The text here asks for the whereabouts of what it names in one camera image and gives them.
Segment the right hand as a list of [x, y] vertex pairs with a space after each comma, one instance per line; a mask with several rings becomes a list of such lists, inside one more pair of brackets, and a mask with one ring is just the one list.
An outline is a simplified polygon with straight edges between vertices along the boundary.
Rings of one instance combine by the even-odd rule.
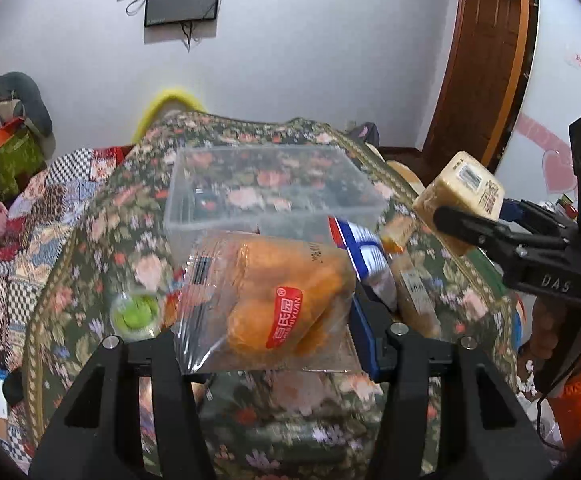
[[538, 297], [533, 304], [533, 325], [528, 341], [530, 354], [535, 360], [551, 358], [560, 342], [560, 330], [565, 321], [566, 307], [552, 299]]

